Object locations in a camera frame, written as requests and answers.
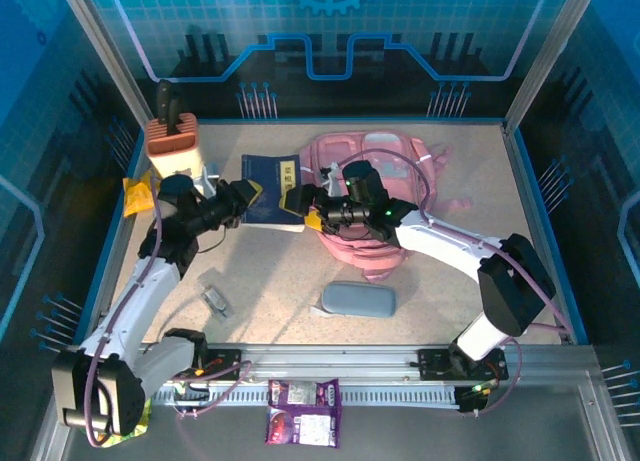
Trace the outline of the dark blue book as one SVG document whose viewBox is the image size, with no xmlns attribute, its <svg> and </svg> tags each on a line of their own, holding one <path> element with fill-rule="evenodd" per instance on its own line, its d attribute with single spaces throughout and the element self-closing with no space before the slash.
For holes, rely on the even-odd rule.
<svg viewBox="0 0 640 461">
<path fill-rule="evenodd" d="M 281 197 L 301 184 L 300 158 L 298 155 L 260 156 L 244 154 L 242 177 L 262 187 L 257 200 L 243 215 L 246 226 L 286 232 L 304 230 L 302 217 L 279 207 Z"/>
</svg>

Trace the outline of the pink student backpack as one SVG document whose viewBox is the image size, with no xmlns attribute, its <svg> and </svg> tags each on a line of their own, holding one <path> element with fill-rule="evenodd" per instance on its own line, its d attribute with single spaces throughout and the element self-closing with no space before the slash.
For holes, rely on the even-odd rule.
<svg viewBox="0 0 640 461">
<path fill-rule="evenodd" d="M 468 198 L 441 199 L 438 177 L 452 155 L 450 145 L 428 146 L 419 138 L 397 131 L 350 131 L 321 134 L 299 152 L 304 184 L 322 184 L 320 170 L 365 159 L 378 171 L 391 197 L 418 205 L 426 202 L 432 214 L 468 209 Z M 318 234 L 339 261 L 362 270 L 371 283 L 385 280 L 409 253 L 371 238 L 361 225 L 342 228 L 337 235 Z"/>
</svg>

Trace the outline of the grey pencil case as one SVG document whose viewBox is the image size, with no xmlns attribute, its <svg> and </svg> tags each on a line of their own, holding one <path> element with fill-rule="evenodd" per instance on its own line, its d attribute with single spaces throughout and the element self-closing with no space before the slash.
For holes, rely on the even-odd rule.
<svg viewBox="0 0 640 461">
<path fill-rule="evenodd" d="M 397 308 L 392 288 L 370 283 L 334 281 L 325 286 L 319 301 L 310 307 L 313 315 L 390 318 Z"/>
</svg>

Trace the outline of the yellow snack bag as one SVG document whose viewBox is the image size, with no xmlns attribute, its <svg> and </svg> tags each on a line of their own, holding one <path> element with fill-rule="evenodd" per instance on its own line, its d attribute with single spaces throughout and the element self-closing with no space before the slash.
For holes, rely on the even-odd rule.
<svg viewBox="0 0 640 461">
<path fill-rule="evenodd" d="M 159 188 L 160 181 L 151 170 L 145 172 L 139 178 L 124 178 L 122 180 L 124 191 L 123 216 L 125 218 L 154 207 L 152 186 Z"/>
</svg>

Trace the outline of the green chips bag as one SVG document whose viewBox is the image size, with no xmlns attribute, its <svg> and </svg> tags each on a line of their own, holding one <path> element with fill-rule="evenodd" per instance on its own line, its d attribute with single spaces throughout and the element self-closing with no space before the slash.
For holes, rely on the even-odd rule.
<svg viewBox="0 0 640 461">
<path fill-rule="evenodd" d="M 152 410 L 151 405 L 152 405 L 152 402 L 150 400 L 147 400 L 145 402 L 141 419 L 138 421 L 138 424 L 135 426 L 134 430 L 130 434 L 111 435 L 106 440 L 106 442 L 102 445 L 102 448 L 106 449 L 146 434 L 149 428 L 149 422 L 150 422 L 150 416 L 151 416 L 151 410 Z"/>
</svg>

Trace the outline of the beige knife block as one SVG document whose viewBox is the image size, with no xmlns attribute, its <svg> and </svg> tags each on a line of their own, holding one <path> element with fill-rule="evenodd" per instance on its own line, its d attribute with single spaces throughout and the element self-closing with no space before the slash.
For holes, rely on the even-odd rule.
<svg viewBox="0 0 640 461">
<path fill-rule="evenodd" d="M 144 128 L 144 147 L 147 157 L 161 178 L 185 174 L 192 178 L 195 188 L 210 196 L 212 186 L 202 180 L 205 170 L 199 141 L 198 120 L 192 113 L 181 113 L 177 134 L 168 134 L 167 126 L 153 119 Z"/>
</svg>

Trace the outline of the purple packet silver label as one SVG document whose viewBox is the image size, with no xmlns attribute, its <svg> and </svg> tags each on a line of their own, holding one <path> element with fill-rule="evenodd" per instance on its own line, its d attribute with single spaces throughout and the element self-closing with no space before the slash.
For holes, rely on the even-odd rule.
<svg viewBox="0 0 640 461">
<path fill-rule="evenodd" d="M 272 407 L 339 407 L 339 382 L 337 379 L 326 382 L 272 379 L 268 383 L 267 403 Z"/>
</svg>

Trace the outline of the purple packet red picture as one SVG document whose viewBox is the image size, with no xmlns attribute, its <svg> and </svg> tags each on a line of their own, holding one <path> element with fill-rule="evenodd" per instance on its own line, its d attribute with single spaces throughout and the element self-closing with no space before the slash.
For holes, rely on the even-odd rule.
<svg viewBox="0 0 640 461">
<path fill-rule="evenodd" d="M 340 447 L 341 410 L 325 407 L 271 407 L 267 411 L 266 445 Z"/>
</svg>

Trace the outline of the black handled knife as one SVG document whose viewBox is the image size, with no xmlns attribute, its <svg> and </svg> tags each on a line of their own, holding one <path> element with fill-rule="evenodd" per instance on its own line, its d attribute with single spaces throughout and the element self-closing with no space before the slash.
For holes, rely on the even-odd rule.
<svg viewBox="0 0 640 461">
<path fill-rule="evenodd" d="M 156 105 L 158 124 L 165 128 L 167 136 L 177 135 L 181 123 L 181 100 L 174 94 L 173 84 L 167 79 L 158 82 Z"/>
</svg>

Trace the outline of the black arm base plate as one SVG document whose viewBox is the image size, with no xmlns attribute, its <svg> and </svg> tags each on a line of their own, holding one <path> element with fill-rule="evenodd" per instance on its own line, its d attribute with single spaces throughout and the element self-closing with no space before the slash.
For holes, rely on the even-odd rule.
<svg viewBox="0 0 640 461">
<path fill-rule="evenodd" d="M 240 369 L 236 365 L 241 362 L 241 356 L 239 349 L 209 349 L 195 374 L 213 377 L 214 380 L 236 381 L 240 376 Z"/>
<path fill-rule="evenodd" d="M 420 349 L 412 363 L 422 381 L 489 381 L 509 379 L 504 352 L 493 349 L 482 360 L 473 361 L 449 349 Z"/>
</svg>

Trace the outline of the aluminium frame post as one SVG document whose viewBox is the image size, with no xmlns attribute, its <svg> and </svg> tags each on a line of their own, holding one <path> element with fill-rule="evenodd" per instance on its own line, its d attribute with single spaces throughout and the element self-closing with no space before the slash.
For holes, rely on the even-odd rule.
<svg viewBox="0 0 640 461">
<path fill-rule="evenodd" d="M 505 116 L 504 133 L 513 135 L 562 54 L 592 0 L 566 0 Z"/>
<path fill-rule="evenodd" d="M 92 0 L 66 0 L 135 120 L 144 127 L 152 112 Z"/>
</svg>

